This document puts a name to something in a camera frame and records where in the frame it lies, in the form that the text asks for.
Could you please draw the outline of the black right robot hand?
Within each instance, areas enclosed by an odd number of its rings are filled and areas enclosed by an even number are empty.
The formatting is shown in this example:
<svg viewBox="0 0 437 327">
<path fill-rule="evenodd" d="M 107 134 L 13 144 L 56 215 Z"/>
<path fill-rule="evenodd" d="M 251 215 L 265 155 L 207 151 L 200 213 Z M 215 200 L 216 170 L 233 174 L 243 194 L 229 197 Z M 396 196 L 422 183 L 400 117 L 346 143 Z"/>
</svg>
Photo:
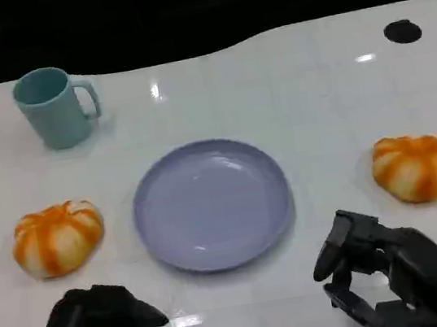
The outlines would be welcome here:
<svg viewBox="0 0 437 327">
<path fill-rule="evenodd" d="M 337 211 L 314 267 L 333 307 L 363 327 L 437 327 L 437 243 L 415 228 Z M 352 275 L 378 272 L 396 298 L 371 306 L 351 290 Z"/>
</svg>

